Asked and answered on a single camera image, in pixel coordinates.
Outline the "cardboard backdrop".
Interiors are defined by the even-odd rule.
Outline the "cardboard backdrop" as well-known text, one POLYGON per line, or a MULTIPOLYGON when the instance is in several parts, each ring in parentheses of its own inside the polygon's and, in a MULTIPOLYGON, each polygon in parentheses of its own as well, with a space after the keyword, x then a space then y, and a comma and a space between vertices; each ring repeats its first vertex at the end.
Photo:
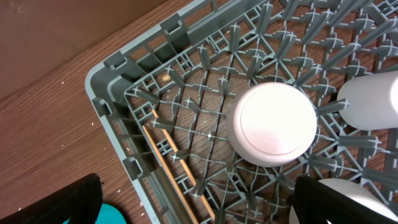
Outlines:
POLYGON ((161 4, 163 0, 1 0, 1 98, 161 4))

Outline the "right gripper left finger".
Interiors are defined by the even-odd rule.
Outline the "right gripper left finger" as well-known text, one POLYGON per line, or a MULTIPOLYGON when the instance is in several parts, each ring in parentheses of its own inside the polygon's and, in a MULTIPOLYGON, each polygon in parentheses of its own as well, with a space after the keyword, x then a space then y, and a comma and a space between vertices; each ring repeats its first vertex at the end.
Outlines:
POLYGON ((3 224, 95 223, 103 204, 98 174, 88 174, 51 195, 1 219, 3 224))

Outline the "wooden chopstick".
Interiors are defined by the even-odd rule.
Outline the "wooden chopstick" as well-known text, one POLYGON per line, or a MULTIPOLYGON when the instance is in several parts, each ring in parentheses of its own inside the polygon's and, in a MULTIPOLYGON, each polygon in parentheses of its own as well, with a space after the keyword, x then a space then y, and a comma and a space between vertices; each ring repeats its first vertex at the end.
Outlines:
POLYGON ((164 171, 165 171, 165 173, 166 173, 166 175, 167 175, 169 181, 171 182, 171 184, 172 184, 174 190, 176 191, 176 193, 177 193, 179 199, 181 200, 181 202, 182 202, 182 204, 183 204, 185 210, 187 211, 187 213, 188 213, 188 215, 189 215, 189 217, 190 217, 192 223, 193 223, 193 224, 199 224, 199 222, 198 222, 198 220, 197 220, 197 218, 196 218, 196 216, 195 216, 193 210, 192 210, 191 207, 189 206, 189 204, 188 204, 188 202, 187 202, 185 196, 183 195, 182 191, 180 190, 180 188, 179 188, 177 182, 175 181, 175 179, 174 179, 174 177, 173 177, 173 175, 172 175, 172 173, 171 173, 171 171, 170 171, 170 169, 169 169, 169 167, 168 167, 166 161, 164 160, 163 156, 161 155, 161 153, 160 153, 158 147, 156 146, 156 143, 154 142, 153 138, 150 136, 150 134, 149 134, 149 132, 148 132, 146 126, 143 125, 143 126, 142 126, 142 129, 143 129, 143 131, 145 132, 145 134, 146 134, 146 136, 147 136, 147 138, 148 138, 148 140, 149 140, 151 146, 153 147, 154 152, 155 152, 155 154, 156 154, 158 160, 160 161, 162 168, 164 169, 164 171))
MULTIPOLYGON (((174 152, 175 152, 175 153, 180 152, 180 150, 178 149, 177 145, 175 144, 175 142, 174 142, 174 140, 172 139, 172 137, 171 137, 171 135, 169 134, 169 132, 168 132, 166 129, 164 129, 164 128, 162 128, 162 131, 163 131, 163 134, 165 135, 165 137, 167 138, 167 140, 168 140, 170 146, 171 146, 172 149, 174 150, 174 152)), ((179 161, 180 161, 182 167, 184 168, 184 171, 185 171, 186 174, 188 175, 189 179, 191 180, 192 184, 196 185, 196 184, 197 184, 197 181, 196 181, 196 179, 194 178, 194 176, 193 176, 191 170, 189 169, 187 163, 185 162, 185 160, 182 159, 182 158, 180 158, 179 161)), ((215 213, 214 213, 213 209, 211 208, 210 204, 207 202, 206 197, 205 197, 204 195, 201 195, 201 196, 200 196, 200 199, 201 199, 201 201, 203 202, 205 208, 207 209, 207 211, 208 211, 208 213, 209 213, 211 219, 212 219, 213 221, 215 221, 215 213)))

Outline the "teal plastic tray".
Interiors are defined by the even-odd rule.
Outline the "teal plastic tray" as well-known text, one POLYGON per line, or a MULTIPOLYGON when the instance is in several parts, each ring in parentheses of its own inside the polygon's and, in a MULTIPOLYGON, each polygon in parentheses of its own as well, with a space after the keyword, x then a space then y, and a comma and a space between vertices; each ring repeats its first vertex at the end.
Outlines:
POLYGON ((127 224, 123 214, 114 206, 102 203, 101 206, 84 205, 78 209, 78 216, 71 217, 63 224, 127 224))

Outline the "grey dish rack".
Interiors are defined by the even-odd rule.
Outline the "grey dish rack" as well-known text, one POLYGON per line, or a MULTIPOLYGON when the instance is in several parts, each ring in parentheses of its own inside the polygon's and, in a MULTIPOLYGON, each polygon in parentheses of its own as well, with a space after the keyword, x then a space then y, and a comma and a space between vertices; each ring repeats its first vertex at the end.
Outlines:
POLYGON ((396 70, 396 1, 193 1, 95 65, 85 89, 152 223, 192 221, 143 125, 199 223, 287 223, 300 175, 352 181, 397 211, 397 130, 348 125, 337 99, 396 70), (246 162, 226 133, 234 98, 265 82, 293 85, 318 115, 310 148, 280 167, 246 162))

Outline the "white cup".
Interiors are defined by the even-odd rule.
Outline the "white cup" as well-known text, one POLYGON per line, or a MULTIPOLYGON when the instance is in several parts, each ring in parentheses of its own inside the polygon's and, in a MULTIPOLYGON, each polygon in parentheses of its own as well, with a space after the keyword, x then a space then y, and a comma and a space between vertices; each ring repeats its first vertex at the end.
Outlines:
POLYGON ((338 99, 348 101, 340 115, 356 129, 397 127, 397 72, 352 78, 340 88, 338 99))

